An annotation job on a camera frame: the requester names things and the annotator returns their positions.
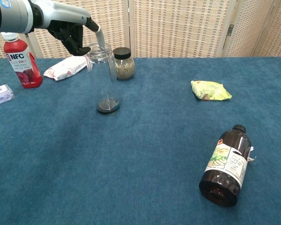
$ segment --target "white bottle cap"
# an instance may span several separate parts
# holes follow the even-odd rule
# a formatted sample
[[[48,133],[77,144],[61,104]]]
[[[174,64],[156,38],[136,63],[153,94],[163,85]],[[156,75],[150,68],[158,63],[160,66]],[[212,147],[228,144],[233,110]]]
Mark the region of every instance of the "white bottle cap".
[[[17,33],[1,32],[1,35],[2,35],[3,39],[6,41],[12,41],[12,40],[16,40],[19,38],[19,35]]]

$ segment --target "red juice bottle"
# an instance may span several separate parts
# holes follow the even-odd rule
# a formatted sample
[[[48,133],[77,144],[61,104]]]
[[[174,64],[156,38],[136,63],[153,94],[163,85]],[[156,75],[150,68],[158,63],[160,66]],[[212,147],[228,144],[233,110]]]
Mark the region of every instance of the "red juice bottle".
[[[3,50],[23,88],[39,87],[43,79],[28,45],[19,39],[17,33],[2,32],[1,35],[6,41]]]

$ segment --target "green snack bag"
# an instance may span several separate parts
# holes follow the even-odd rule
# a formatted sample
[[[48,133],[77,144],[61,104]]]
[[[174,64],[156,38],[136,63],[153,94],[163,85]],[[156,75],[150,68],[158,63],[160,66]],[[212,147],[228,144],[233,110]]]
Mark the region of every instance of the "green snack bag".
[[[220,83],[213,81],[191,81],[192,91],[202,100],[226,100],[232,98]]]

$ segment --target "brown glass bottle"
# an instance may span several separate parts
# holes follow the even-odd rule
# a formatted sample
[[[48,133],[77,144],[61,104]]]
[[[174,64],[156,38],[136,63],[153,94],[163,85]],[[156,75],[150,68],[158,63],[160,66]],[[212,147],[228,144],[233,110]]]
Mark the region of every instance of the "brown glass bottle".
[[[207,199],[220,206],[237,203],[250,148],[251,141],[242,125],[235,125],[221,135],[199,183]]]

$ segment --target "glass jar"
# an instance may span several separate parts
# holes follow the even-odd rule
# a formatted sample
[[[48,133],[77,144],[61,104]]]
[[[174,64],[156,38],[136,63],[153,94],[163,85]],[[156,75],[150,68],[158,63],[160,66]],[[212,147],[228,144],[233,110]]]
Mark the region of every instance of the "glass jar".
[[[93,43],[87,59],[92,93],[96,108],[101,113],[112,113],[119,108],[117,75],[112,48],[105,43],[104,49]]]
[[[113,53],[116,60],[117,78],[126,80],[132,77],[135,72],[135,64],[131,56],[131,50],[121,47],[114,49]]]

